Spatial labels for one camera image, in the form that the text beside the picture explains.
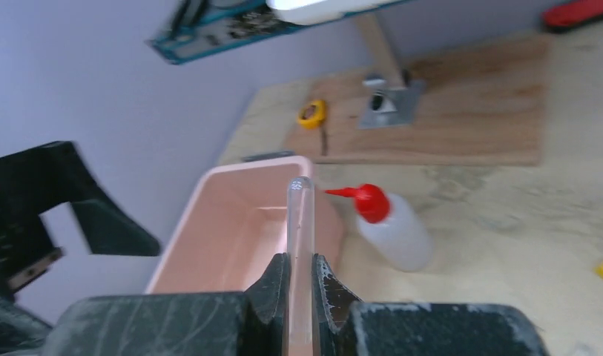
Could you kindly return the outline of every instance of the red bottle cap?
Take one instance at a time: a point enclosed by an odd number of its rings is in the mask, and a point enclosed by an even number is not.
[[[327,194],[354,198],[354,207],[359,215],[371,224],[386,219],[391,203],[385,193],[373,184],[362,184],[359,188],[328,189]]]

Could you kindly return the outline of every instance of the metal base plate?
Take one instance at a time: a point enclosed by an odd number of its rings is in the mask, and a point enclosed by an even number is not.
[[[367,105],[358,128],[389,128],[392,126],[410,125],[415,121],[415,110],[419,97],[426,89],[423,80],[412,80],[407,89],[386,90],[385,93],[395,103],[397,111],[391,113],[374,113]]]

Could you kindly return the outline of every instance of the yellow tape measure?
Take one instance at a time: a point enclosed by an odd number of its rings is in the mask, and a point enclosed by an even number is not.
[[[325,100],[314,100],[307,104],[297,116],[297,123],[304,128],[318,128],[327,117]]]

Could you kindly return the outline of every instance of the red object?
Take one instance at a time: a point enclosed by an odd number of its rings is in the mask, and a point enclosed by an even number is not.
[[[356,211],[371,224],[386,219],[391,212],[391,203],[386,194],[373,184],[362,184],[359,188],[328,189],[325,192],[354,198]]]
[[[547,29],[565,32],[603,19],[603,0],[573,0],[546,11],[542,18]]]

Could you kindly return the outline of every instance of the red and black tool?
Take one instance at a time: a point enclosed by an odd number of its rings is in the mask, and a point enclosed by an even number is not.
[[[572,0],[542,14],[544,29],[566,33],[603,20],[603,0]]]

